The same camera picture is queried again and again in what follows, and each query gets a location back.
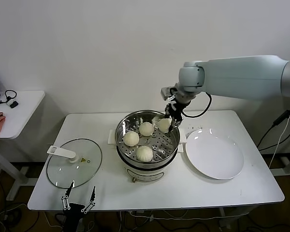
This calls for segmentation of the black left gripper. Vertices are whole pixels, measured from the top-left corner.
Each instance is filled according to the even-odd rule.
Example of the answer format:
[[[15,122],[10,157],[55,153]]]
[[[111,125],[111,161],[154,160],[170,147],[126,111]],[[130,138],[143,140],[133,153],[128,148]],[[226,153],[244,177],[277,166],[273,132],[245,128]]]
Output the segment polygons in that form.
[[[84,206],[82,204],[70,203],[69,196],[71,190],[74,188],[75,181],[73,180],[70,186],[67,188],[65,194],[61,197],[63,205],[63,213],[67,219],[82,219],[95,206],[95,188],[93,187],[92,194],[89,200],[89,204]]]

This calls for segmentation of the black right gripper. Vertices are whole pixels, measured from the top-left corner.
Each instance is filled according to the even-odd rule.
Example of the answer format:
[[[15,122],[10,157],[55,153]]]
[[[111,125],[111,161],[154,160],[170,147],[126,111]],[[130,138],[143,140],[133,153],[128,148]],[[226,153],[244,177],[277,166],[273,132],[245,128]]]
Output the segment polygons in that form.
[[[173,119],[173,128],[178,128],[182,121],[182,113],[183,110],[190,104],[187,103],[180,103],[177,100],[169,101],[168,106],[165,107],[165,116],[164,118],[171,118]]]

